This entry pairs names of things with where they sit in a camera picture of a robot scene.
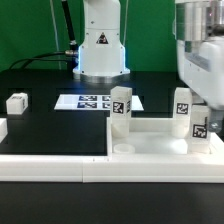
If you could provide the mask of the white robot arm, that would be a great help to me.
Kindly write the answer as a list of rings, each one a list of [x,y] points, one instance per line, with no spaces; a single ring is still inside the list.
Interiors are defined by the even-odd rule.
[[[83,2],[85,36],[73,74],[90,82],[128,74],[119,0]],[[173,32],[179,77],[207,103],[208,130],[218,133],[224,122],[224,0],[175,0]]]

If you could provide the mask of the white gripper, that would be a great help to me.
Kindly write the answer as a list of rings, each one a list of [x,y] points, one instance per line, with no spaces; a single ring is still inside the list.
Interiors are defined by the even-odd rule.
[[[191,53],[185,51],[186,45],[184,41],[177,41],[180,79],[193,90],[193,104],[206,102],[213,108],[210,112],[209,131],[219,133],[224,120],[224,38],[202,42]]]

